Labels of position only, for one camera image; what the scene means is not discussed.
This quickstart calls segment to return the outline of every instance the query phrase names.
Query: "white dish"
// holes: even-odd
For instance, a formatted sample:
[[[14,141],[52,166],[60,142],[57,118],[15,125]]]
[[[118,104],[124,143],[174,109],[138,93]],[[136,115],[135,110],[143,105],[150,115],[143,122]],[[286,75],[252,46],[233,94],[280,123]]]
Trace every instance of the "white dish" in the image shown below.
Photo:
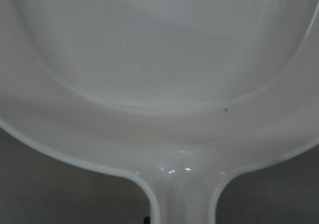
[[[234,176],[319,141],[318,0],[0,0],[0,125],[214,223]]]

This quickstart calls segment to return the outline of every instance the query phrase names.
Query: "gray surface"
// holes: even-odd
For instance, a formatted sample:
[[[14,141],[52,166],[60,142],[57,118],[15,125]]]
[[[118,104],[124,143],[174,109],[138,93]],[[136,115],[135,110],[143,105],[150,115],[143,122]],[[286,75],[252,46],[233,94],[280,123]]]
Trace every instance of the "gray surface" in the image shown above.
[[[0,224],[142,224],[149,203],[134,183],[64,164],[0,130]],[[240,176],[217,224],[319,223],[319,146]]]

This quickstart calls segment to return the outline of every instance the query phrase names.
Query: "dark gray background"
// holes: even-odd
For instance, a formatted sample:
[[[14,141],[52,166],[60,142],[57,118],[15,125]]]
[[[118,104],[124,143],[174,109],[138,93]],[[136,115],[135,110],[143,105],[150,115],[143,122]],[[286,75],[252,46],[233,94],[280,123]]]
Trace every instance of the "dark gray background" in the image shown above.
[[[0,130],[0,224],[142,224],[143,191],[47,157]],[[318,224],[319,146],[242,175],[223,192],[217,224]]]

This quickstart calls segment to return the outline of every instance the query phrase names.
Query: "inner basin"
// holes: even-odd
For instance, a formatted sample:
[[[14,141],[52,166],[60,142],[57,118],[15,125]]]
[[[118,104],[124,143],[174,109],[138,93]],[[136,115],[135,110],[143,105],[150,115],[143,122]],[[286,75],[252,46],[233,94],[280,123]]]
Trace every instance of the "inner basin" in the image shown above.
[[[12,0],[54,77],[105,105],[236,99],[277,76],[318,0]]]

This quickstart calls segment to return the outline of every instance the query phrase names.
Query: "white ceramic dish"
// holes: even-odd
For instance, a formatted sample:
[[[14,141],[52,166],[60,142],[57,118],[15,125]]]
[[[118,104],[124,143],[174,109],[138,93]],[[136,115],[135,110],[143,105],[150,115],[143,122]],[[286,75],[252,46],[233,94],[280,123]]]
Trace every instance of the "white ceramic dish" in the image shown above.
[[[214,223],[234,176],[319,141],[318,0],[0,0],[0,124]]]

